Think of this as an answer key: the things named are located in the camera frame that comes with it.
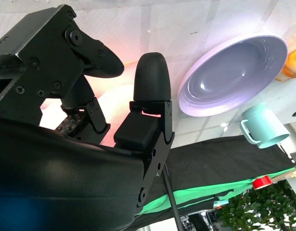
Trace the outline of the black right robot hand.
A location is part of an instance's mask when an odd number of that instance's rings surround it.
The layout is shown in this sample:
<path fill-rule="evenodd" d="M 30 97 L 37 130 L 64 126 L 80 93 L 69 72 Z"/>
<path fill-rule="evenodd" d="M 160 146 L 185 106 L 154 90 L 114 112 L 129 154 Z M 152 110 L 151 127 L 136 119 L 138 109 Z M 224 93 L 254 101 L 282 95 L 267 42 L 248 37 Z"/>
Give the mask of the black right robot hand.
<path fill-rule="evenodd" d="M 162 172 L 175 134 L 167 63 L 138 61 L 114 134 L 86 77 L 121 60 L 82 32 L 69 5 L 27 14 L 0 39 L 0 231 L 121 231 Z"/>

